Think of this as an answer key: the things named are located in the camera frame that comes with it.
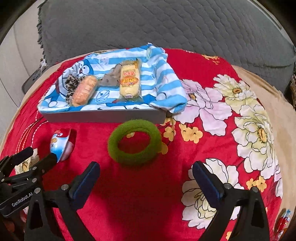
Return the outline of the blue white surprise egg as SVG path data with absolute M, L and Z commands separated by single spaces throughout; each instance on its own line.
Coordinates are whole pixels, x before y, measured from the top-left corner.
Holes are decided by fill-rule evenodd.
M 69 128 L 56 130 L 51 137 L 50 152 L 57 156 L 57 162 L 65 161 L 74 150 L 76 131 Z

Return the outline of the leopard print scrunchie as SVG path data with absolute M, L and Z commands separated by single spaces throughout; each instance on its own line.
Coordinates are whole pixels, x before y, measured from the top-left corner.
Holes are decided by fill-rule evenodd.
M 83 77 L 74 77 L 72 74 L 69 74 L 69 76 L 67 77 L 65 82 L 65 85 L 67 88 L 67 94 L 66 94 L 67 104 L 72 105 L 73 94 L 82 80 L 83 80 Z

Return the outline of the orange packaged bread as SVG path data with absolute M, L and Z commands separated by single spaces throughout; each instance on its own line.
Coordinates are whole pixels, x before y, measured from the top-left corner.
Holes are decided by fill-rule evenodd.
M 73 96 L 72 105 L 77 107 L 88 104 L 89 99 L 92 97 L 96 90 L 98 79 L 96 76 L 86 76 L 77 86 Z

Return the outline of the yellow packaged cake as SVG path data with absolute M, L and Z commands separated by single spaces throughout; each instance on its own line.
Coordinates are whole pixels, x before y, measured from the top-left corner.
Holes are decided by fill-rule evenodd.
M 121 64 L 119 94 L 125 99 L 140 96 L 140 67 L 141 61 L 126 60 Z

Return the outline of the colourful snack wrappers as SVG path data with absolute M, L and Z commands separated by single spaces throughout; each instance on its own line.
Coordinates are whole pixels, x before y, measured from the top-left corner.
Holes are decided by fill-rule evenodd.
M 290 209 L 287 209 L 277 220 L 275 227 L 274 227 L 274 236 L 273 240 L 278 241 L 284 234 L 287 229 L 287 226 L 290 222 L 292 217 L 292 212 Z

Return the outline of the grey bedside table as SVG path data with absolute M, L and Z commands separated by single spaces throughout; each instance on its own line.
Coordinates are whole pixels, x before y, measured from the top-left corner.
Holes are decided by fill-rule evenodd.
M 38 78 L 48 69 L 48 67 L 39 67 L 22 85 L 22 92 L 26 94 Z

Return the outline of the red floral blanket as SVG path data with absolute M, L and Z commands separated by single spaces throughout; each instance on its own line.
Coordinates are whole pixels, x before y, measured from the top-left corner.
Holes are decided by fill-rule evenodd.
M 178 49 L 156 49 L 153 54 L 157 59 L 143 65 L 143 92 L 151 93 L 155 83 L 170 84 L 184 90 L 186 106 L 157 125 L 162 146 L 151 161 L 128 166 L 109 156 L 107 141 L 119 118 L 110 123 L 50 123 L 41 116 L 37 105 L 58 77 L 68 70 L 84 72 L 81 57 L 62 63 L 31 95 L 1 155 L 32 146 L 44 157 L 57 129 L 75 130 L 73 153 L 45 175 L 44 185 L 54 189 L 91 161 L 100 164 L 99 181 L 79 211 L 96 240 L 197 240 L 216 210 L 194 181 L 195 161 L 203 162 L 223 183 L 242 190 L 256 187 L 273 228 L 282 183 L 275 173 L 271 123 L 255 93 L 221 57 Z

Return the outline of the grey shallow tray box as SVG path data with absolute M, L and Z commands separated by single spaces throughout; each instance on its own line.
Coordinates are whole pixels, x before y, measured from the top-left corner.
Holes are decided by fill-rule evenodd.
M 44 113 L 53 123 L 124 123 L 129 120 L 146 120 L 155 124 L 165 121 L 166 112 L 160 109 L 108 109 L 62 113 Z

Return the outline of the white wardrobe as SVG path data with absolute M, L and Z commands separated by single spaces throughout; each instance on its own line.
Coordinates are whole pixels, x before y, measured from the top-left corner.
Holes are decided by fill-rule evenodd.
M 43 57 L 37 23 L 38 13 L 23 14 L 1 43 L 1 137 L 23 100 L 22 85 Z

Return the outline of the pile of clothes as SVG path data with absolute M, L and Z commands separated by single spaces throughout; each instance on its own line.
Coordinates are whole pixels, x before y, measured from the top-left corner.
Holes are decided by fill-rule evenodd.
M 285 98 L 288 102 L 296 109 L 296 82 L 295 74 L 292 75 L 290 82 L 288 84 L 287 90 L 285 91 Z

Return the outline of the blue striped Doraemon cloth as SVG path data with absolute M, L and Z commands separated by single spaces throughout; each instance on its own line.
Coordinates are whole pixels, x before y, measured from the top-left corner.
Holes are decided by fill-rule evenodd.
M 161 47 L 148 43 L 131 49 L 96 52 L 85 56 L 65 69 L 49 88 L 38 104 L 40 113 L 61 113 L 107 109 L 154 109 L 160 108 L 170 113 L 180 113 L 187 104 L 181 81 L 167 62 L 168 54 Z M 119 98 L 119 87 L 99 86 L 88 104 L 74 107 L 66 102 L 66 79 L 94 75 L 102 78 L 112 68 L 125 60 L 141 61 L 140 85 L 141 101 Z

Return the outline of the grey quilted headboard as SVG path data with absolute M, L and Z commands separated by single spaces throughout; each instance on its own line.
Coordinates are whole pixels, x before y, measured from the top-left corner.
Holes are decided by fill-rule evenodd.
M 219 56 L 285 91 L 295 47 L 251 1 L 45 1 L 39 44 L 49 65 L 152 43 Z

